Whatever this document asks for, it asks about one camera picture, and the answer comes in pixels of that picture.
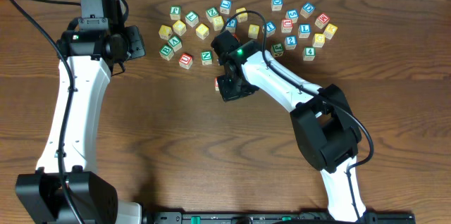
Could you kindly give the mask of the red A block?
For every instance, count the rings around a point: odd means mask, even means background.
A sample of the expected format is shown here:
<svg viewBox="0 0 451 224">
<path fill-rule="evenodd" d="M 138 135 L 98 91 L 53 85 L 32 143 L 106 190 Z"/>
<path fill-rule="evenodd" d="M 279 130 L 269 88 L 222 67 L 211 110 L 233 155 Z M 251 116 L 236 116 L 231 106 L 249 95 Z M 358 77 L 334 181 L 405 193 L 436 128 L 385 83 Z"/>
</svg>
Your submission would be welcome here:
<svg viewBox="0 0 451 224">
<path fill-rule="evenodd" d="M 215 83 L 215 90 L 219 91 L 218 78 L 217 77 L 215 77 L 214 83 Z"/>
</svg>

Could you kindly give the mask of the blue 2 block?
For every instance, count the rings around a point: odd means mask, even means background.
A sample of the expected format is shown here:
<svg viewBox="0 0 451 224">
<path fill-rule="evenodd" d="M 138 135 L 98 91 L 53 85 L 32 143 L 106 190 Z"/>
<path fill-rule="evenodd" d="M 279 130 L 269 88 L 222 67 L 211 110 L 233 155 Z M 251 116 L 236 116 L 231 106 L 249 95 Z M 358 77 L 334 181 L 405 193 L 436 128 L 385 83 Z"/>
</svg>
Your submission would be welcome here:
<svg viewBox="0 0 451 224">
<path fill-rule="evenodd" d="M 297 37 L 290 35 L 285 38 L 285 50 L 294 50 L 297 46 Z"/>
</svg>

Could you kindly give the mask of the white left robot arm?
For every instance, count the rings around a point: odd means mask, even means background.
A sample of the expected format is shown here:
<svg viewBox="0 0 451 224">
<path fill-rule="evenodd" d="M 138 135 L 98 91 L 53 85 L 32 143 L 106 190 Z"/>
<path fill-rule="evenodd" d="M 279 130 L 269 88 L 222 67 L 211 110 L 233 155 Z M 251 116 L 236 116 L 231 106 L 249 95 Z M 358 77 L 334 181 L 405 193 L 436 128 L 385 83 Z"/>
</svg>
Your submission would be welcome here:
<svg viewBox="0 0 451 224">
<path fill-rule="evenodd" d="M 145 55 L 139 30 L 67 30 L 56 45 L 63 59 L 51 132 L 35 172 L 18 176 L 17 197 L 35 223 L 148 223 L 141 204 L 121 201 L 98 176 L 96 154 L 113 66 Z"/>
</svg>

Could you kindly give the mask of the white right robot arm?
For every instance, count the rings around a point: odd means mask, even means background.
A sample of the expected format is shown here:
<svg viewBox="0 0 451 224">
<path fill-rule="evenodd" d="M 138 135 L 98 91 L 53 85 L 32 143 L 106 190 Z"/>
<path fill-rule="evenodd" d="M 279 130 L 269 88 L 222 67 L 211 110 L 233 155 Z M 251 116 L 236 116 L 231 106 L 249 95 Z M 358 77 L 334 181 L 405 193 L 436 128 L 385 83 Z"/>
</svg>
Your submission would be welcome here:
<svg viewBox="0 0 451 224">
<path fill-rule="evenodd" d="M 359 222 L 366 207 L 354 169 L 362 129 L 341 89 L 300 78 L 255 41 L 241 44 L 234 36 L 217 37 L 211 47 L 225 71 L 218 77 L 223 100 L 244 98 L 259 89 L 275 99 L 290 114 L 301 154 L 321 173 L 331 217 Z"/>
</svg>

